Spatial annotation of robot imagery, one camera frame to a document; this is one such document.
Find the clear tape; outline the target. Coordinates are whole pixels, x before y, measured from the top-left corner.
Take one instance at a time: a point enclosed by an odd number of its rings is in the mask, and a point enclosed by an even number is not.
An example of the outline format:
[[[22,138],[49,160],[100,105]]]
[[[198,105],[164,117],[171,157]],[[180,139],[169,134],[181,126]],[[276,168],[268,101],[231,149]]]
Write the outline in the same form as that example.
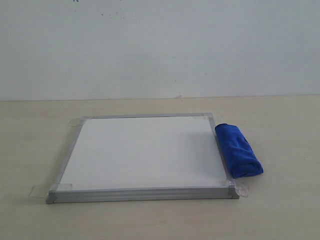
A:
[[[229,189],[229,195],[232,199],[247,198],[249,196],[249,187],[236,179],[225,180],[223,186]]]
[[[31,198],[46,199],[57,191],[71,191],[72,189],[72,184],[39,184],[31,187],[28,196]]]
[[[68,126],[70,127],[76,127],[76,126],[82,126],[87,121],[86,118],[74,118],[69,123]]]
[[[223,122],[224,121],[224,115],[218,114],[218,115],[212,115],[212,114],[202,114],[202,115],[195,115],[192,116],[194,119],[210,119],[212,118],[216,122]]]

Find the clear tape front right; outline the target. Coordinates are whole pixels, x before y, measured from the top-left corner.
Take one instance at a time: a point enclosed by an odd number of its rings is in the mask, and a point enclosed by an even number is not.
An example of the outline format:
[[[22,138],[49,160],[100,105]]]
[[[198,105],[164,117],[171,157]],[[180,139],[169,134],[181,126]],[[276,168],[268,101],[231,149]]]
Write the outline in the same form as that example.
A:
[[[249,196],[249,187],[236,179],[225,180],[223,186],[229,189],[229,195],[232,199],[247,198]]]

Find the clear tape back right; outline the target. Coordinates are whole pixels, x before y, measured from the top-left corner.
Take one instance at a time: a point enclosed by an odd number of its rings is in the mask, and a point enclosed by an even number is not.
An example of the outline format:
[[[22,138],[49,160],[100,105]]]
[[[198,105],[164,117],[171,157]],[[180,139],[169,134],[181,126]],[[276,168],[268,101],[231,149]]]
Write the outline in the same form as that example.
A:
[[[218,115],[212,115],[212,114],[202,114],[202,115],[195,115],[192,116],[194,119],[210,119],[212,118],[216,122],[223,122],[224,121],[224,115],[218,114]]]

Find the clear tape back left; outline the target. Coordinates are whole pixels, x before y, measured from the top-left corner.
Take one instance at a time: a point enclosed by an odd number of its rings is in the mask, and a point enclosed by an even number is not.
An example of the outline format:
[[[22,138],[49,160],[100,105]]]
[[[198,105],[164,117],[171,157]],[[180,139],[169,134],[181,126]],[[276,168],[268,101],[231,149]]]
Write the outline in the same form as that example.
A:
[[[87,121],[86,118],[74,118],[69,123],[68,126],[70,127],[76,127],[76,126],[82,126]]]

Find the blue microfibre cloth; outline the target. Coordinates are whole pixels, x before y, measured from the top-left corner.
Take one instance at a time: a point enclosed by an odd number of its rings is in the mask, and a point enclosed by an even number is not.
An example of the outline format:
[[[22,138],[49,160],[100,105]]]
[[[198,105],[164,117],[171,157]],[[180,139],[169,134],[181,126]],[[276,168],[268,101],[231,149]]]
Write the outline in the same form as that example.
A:
[[[222,123],[215,127],[215,133],[228,172],[233,178],[254,177],[264,172],[262,164],[237,126]]]

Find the clear tape front left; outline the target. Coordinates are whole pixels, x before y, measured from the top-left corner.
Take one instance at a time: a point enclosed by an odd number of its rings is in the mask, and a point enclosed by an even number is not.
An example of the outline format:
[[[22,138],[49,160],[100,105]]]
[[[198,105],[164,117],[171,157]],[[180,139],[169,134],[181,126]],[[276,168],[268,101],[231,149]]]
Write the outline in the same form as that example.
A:
[[[46,199],[57,191],[71,191],[72,189],[72,184],[39,184],[31,187],[28,196],[31,198]]]

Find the white board with aluminium frame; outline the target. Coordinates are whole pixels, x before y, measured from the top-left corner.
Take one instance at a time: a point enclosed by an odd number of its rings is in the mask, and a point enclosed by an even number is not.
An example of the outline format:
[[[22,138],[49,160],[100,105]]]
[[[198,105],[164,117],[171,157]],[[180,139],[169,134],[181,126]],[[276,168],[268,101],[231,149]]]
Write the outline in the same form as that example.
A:
[[[84,116],[47,204],[238,199],[211,113]]]

